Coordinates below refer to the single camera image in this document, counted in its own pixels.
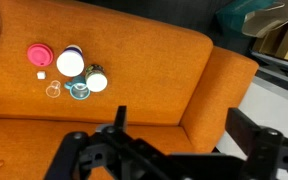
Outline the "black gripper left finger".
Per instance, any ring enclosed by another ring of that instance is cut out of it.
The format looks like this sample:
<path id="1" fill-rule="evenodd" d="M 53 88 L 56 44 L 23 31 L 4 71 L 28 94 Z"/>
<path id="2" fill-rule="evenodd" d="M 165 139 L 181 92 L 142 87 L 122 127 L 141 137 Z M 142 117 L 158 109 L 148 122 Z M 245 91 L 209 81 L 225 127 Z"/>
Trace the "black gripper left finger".
<path id="1" fill-rule="evenodd" d="M 170 180 L 166 156 L 126 134 L 126 115 L 127 107 L 119 106 L 114 123 L 99 126 L 93 135 L 65 135 L 44 180 L 87 180 L 97 167 L 116 180 Z"/>

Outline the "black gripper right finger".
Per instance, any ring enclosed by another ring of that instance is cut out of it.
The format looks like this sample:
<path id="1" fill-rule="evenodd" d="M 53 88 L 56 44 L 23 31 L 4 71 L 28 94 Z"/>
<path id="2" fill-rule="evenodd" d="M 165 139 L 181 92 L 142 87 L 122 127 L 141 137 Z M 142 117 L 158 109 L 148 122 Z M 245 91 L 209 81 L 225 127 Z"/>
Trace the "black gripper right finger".
<path id="1" fill-rule="evenodd" d="M 240 180 L 277 180 L 279 169 L 288 173 L 288 138 L 280 131 L 254 123 L 238 108 L 229 108 L 225 129 L 247 159 Z"/>

